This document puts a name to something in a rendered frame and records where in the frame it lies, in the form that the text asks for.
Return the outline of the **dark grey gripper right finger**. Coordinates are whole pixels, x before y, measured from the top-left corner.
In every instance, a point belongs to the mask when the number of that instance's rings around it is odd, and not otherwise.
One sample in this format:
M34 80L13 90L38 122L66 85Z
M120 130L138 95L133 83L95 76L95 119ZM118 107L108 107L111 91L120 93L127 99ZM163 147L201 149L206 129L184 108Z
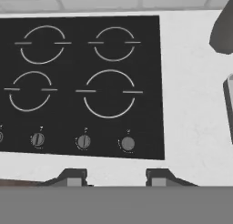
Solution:
M177 178L168 168L147 168L147 187L195 187L196 184Z

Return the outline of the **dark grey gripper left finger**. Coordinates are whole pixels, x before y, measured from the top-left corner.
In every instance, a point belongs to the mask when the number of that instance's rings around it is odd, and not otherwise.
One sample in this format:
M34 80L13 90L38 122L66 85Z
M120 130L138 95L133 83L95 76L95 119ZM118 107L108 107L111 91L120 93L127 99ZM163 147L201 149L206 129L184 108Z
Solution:
M86 168L65 168L57 178L41 182L40 186L52 187L86 187Z

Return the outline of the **black glass hob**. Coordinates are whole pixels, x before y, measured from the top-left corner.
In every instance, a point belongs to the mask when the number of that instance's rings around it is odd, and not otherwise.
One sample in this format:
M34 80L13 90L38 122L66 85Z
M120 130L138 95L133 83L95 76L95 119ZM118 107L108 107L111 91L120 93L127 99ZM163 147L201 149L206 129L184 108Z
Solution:
M164 159L159 17L0 16L0 131L0 152Z

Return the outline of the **dark grey tap spout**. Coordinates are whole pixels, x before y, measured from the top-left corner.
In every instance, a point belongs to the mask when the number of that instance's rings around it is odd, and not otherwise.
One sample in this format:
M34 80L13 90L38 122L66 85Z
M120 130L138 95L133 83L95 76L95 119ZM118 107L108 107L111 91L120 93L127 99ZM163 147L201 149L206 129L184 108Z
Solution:
M233 54L233 0L228 0L213 25L209 44L217 53Z

